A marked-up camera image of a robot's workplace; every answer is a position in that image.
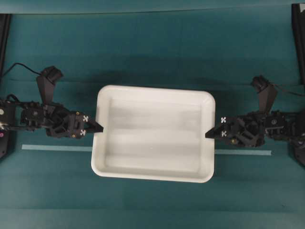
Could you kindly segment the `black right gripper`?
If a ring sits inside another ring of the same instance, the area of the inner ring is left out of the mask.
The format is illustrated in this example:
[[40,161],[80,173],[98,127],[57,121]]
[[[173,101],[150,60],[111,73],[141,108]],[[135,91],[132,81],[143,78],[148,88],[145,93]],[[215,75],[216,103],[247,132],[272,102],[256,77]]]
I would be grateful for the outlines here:
[[288,140],[289,114],[271,111],[269,113],[251,112],[236,117],[221,117],[221,125],[205,133],[206,138],[227,138],[228,143],[238,147],[259,147],[265,138],[274,141]]

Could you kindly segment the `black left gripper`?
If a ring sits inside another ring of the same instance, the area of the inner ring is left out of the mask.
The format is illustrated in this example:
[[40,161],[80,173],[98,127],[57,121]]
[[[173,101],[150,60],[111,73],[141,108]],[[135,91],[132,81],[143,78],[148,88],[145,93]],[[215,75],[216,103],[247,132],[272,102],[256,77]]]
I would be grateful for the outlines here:
[[104,127],[94,118],[70,111],[61,104],[26,103],[21,112],[27,130],[44,128],[49,137],[82,138],[90,133],[102,133]]

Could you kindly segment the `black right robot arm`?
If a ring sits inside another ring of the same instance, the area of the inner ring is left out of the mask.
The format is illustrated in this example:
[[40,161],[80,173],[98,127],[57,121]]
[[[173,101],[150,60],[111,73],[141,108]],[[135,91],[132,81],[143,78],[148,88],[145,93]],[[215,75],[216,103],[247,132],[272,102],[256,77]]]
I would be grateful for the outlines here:
[[305,165],[305,112],[251,112],[235,117],[221,117],[205,137],[237,147],[260,147],[265,138],[285,141],[293,147],[296,161]]

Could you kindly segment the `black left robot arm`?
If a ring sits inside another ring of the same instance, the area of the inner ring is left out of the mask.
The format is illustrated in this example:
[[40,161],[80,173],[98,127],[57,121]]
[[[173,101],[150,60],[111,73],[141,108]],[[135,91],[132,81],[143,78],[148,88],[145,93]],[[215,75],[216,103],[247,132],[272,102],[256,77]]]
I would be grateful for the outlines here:
[[81,139],[88,133],[102,133],[104,128],[94,118],[80,111],[70,111],[61,104],[21,102],[10,94],[0,101],[0,157],[8,153],[13,131],[45,129],[49,137]]

